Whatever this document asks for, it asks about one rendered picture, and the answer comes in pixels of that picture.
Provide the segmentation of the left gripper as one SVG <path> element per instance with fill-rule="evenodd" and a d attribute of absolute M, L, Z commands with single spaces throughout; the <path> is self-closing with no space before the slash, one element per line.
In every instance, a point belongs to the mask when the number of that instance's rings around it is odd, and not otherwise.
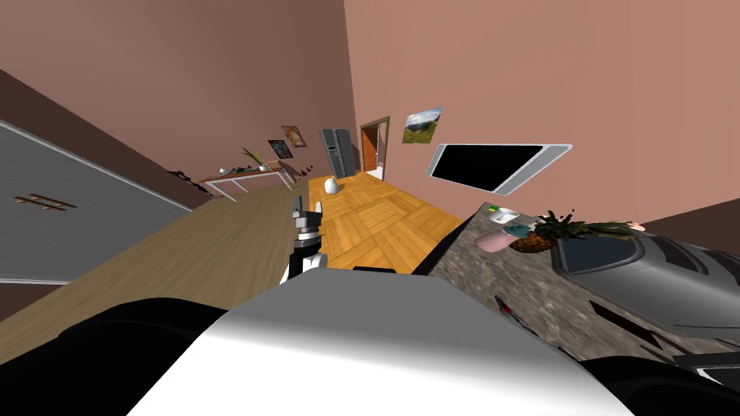
<path fill-rule="evenodd" d="M 295 220 L 295 228 L 300 232 L 317 232 L 322 224 L 322 203 L 317 201 L 314 212 L 303 211 L 303 197 L 298 195 L 295 198 L 294 211 L 292 212 Z"/>

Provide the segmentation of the grey refrigerator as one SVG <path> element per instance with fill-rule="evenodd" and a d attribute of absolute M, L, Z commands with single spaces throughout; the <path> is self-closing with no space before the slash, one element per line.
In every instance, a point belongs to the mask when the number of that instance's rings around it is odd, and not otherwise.
<path fill-rule="evenodd" d="M 320 136 L 334 177 L 355 176 L 356 167 L 354 167 L 353 145 L 349 130 L 320 129 Z"/>

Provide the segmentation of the white-legged brown table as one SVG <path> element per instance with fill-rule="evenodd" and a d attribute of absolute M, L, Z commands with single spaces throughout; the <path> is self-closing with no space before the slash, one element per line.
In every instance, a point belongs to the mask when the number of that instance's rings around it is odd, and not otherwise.
<path fill-rule="evenodd" d="M 236 199 L 228 195 L 227 192 L 225 192 L 218 186 L 218 184 L 233 183 L 242 191 L 244 191 L 245 194 L 247 194 L 248 191 L 239 183 L 239 181 L 246 178 L 277 176 L 289 189 L 292 189 L 293 185 L 296 184 L 295 179 L 291 177 L 288 171 L 282 165 L 280 165 L 279 162 L 265 162 L 255 154 L 252 154 L 250 152 L 246 152 L 246 154 L 255 161 L 255 167 L 232 168 L 230 170 L 220 169 L 219 173 L 209 178 L 198 181 L 198 184 L 210 187 L 222 197 L 225 197 L 233 202 L 236 202 Z"/>

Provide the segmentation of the brown open door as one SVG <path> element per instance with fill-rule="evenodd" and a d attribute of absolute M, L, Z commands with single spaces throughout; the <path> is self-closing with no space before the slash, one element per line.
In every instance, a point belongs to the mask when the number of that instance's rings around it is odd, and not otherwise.
<path fill-rule="evenodd" d="M 384 117 L 360 126 L 362 171 L 381 181 L 386 173 L 389 122 Z"/>

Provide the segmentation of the landscape picture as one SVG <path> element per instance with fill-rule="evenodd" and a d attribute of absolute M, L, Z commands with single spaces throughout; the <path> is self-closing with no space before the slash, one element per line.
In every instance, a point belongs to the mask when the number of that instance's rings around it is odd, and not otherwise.
<path fill-rule="evenodd" d="M 405 121 L 402 143 L 430 144 L 443 109 L 439 106 L 409 115 Z"/>

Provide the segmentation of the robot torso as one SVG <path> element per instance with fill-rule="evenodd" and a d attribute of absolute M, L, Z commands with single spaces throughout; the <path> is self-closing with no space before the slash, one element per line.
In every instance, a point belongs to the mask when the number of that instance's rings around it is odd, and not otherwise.
<path fill-rule="evenodd" d="M 311 269 L 229 310 L 128 416 L 633 416 L 436 277 Z"/>

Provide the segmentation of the black flat television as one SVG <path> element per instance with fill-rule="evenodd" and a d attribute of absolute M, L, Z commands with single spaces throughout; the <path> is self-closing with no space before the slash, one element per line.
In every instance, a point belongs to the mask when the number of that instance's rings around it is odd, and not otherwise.
<path fill-rule="evenodd" d="M 440 144 L 426 174 L 507 196 L 571 149 L 571 144 Z"/>

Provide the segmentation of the pink cup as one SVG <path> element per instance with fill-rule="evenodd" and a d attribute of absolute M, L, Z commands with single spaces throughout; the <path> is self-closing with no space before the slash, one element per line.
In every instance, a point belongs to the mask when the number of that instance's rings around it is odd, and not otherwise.
<path fill-rule="evenodd" d="M 482 235 L 475 240 L 475 243 L 486 252 L 497 252 L 506 248 L 518 239 L 519 238 L 516 235 L 510 234 L 504 230 L 499 230 L 494 233 Z"/>

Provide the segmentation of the grey white-framed panel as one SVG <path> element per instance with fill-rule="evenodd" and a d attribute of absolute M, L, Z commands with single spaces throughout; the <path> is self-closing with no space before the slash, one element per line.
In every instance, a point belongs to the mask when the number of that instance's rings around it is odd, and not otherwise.
<path fill-rule="evenodd" d="M 0 120 L 0 281 L 68 284 L 188 213 Z"/>

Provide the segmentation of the pineapple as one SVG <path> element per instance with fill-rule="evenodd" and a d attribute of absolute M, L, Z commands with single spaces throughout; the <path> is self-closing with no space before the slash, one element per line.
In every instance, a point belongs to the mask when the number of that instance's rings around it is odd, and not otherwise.
<path fill-rule="evenodd" d="M 523 254 L 538 254 L 548 251 L 560 240 L 586 240 L 588 237 L 615 238 L 627 240 L 633 238 L 636 231 L 642 230 L 636 222 L 585 222 L 572 219 L 573 213 L 566 216 L 548 211 L 546 216 L 538 215 L 538 220 L 524 238 L 512 242 L 509 246 Z"/>

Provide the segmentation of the grey metal sink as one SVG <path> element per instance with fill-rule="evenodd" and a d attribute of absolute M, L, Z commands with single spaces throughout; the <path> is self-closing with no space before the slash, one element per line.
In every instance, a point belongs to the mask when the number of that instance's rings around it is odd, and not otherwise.
<path fill-rule="evenodd" d="M 740 255 L 638 232 L 561 239 L 556 273 L 672 334 L 740 342 Z"/>

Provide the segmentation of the dark red-handled knife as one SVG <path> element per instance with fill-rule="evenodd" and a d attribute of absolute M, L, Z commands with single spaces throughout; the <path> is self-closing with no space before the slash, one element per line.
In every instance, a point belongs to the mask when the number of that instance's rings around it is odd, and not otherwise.
<path fill-rule="evenodd" d="M 496 301 L 499 312 L 503 317 L 510 320 L 513 324 L 516 324 L 524 330 L 530 332 L 534 336 L 538 336 L 538 334 L 526 323 L 526 321 L 519 315 L 517 315 L 515 311 L 509 305 L 507 305 L 498 295 L 494 296 L 494 300 Z"/>

